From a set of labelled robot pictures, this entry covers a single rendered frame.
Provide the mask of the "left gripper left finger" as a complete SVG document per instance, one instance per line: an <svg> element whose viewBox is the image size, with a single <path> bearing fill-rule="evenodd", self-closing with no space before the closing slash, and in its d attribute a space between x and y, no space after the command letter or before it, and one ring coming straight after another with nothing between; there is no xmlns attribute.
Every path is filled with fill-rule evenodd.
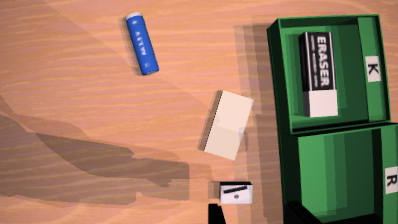
<svg viewBox="0 0 398 224"><path fill-rule="evenodd" d="M208 224L226 224L222 207L218 203L208 203Z"/></svg>

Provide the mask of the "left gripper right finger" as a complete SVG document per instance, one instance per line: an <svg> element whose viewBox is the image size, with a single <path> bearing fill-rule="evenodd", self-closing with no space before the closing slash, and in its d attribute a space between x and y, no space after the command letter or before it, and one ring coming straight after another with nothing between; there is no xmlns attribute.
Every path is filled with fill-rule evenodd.
<svg viewBox="0 0 398 224"><path fill-rule="evenodd" d="M283 224L323 224L299 201L288 201L284 207Z"/></svg>

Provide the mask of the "black and white eraser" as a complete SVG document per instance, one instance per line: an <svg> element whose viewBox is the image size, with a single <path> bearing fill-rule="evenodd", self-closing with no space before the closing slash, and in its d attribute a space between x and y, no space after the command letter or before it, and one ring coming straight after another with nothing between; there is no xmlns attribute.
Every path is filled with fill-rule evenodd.
<svg viewBox="0 0 398 224"><path fill-rule="evenodd" d="M332 32L304 32L298 41L304 117L338 115Z"/></svg>

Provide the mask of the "blue aa battery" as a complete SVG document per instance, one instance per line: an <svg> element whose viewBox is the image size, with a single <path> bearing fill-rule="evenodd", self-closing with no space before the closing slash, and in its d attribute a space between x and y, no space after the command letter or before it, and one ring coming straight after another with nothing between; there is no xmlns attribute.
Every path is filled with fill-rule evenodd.
<svg viewBox="0 0 398 224"><path fill-rule="evenodd" d="M130 38L143 76L158 72L159 65L141 12L125 17Z"/></svg>

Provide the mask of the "green three-compartment bin rack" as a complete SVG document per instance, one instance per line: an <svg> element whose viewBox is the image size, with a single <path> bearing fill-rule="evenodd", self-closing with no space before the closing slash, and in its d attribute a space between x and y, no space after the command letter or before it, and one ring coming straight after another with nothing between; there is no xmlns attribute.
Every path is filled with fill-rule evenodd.
<svg viewBox="0 0 398 224"><path fill-rule="evenodd" d="M282 17L266 31L283 223L285 204L299 201L323 224L398 224L398 123L380 15ZM303 32L332 32L338 116L304 117Z"/></svg>

